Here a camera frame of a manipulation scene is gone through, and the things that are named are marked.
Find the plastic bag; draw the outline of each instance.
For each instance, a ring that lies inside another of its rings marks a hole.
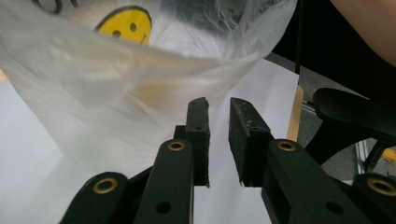
[[[83,171],[136,174],[185,122],[190,100],[205,96],[215,110],[272,50],[295,4],[0,0],[0,68]],[[148,13],[137,44],[98,34],[120,8]]]

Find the yellow smiley face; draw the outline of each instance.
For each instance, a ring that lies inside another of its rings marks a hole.
[[[151,17],[142,7],[122,7],[106,16],[95,30],[114,38],[147,45],[151,34]]]

